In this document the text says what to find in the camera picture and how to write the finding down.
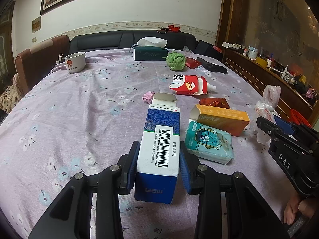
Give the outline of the right hand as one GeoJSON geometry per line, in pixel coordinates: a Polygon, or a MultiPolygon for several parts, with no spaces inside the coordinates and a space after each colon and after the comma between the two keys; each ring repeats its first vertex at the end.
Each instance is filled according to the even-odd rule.
{"type": "Polygon", "coordinates": [[[312,218],[318,208],[318,202],[314,199],[302,200],[298,193],[293,193],[285,207],[283,223],[291,225],[294,223],[297,213],[307,218],[312,218]]]}

